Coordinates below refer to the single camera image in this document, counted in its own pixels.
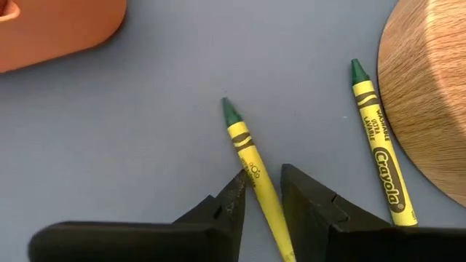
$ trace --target blue-gray surface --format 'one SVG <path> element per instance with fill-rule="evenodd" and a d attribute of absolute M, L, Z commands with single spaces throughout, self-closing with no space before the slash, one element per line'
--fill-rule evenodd
<path fill-rule="evenodd" d="M 108 44 L 0 76 L 0 261 L 66 220 L 171 222 L 240 169 L 220 98 L 276 187 L 292 163 L 390 220 L 350 86 L 395 0 L 132 0 Z M 466 209 L 399 150 L 421 226 Z M 251 190 L 241 261 L 280 261 Z"/>

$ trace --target green crayon tip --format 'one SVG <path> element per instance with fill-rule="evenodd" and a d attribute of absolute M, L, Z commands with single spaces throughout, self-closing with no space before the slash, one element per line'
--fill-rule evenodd
<path fill-rule="evenodd" d="M 224 116 L 227 127 L 242 121 L 241 116 L 238 114 L 238 112 L 236 112 L 228 98 L 221 99 L 221 106 L 224 109 Z"/>
<path fill-rule="evenodd" d="M 358 59 L 351 60 L 352 85 L 371 80 L 359 63 Z"/>

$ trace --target wooden object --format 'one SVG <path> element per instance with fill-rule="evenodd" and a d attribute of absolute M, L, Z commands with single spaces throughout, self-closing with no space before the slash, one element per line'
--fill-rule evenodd
<path fill-rule="evenodd" d="M 118 29 L 126 6 L 126 0 L 7 0 L 0 72 L 100 44 Z"/>
<path fill-rule="evenodd" d="M 384 29 L 378 70 L 400 144 L 466 206 L 466 1 L 400 0 Z"/>

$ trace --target yellow crayon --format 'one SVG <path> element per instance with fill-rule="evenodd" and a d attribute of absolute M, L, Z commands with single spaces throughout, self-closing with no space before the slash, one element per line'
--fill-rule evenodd
<path fill-rule="evenodd" d="M 256 192 L 278 249 L 284 261 L 296 261 L 285 216 L 277 192 L 270 180 L 246 124 L 227 98 L 222 99 L 226 126 L 245 171 Z"/>
<path fill-rule="evenodd" d="M 393 222 L 396 226 L 417 226 L 416 214 L 409 199 L 374 86 L 357 59 L 352 60 L 351 65 L 352 89 L 379 169 L 379 177 L 387 196 Z"/>

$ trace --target crayon wrapper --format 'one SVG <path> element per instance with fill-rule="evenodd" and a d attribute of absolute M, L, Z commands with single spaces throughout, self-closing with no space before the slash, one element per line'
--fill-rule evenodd
<path fill-rule="evenodd" d="M 228 128 L 228 133 L 232 137 L 242 166 L 248 173 L 283 260 L 286 262 L 296 261 L 277 192 L 246 124 L 244 122 L 235 123 Z"/>
<path fill-rule="evenodd" d="M 416 215 L 374 86 L 371 81 L 364 81 L 356 84 L 353 91 L 393 222 L 396 226 L 416 226 Z"/>

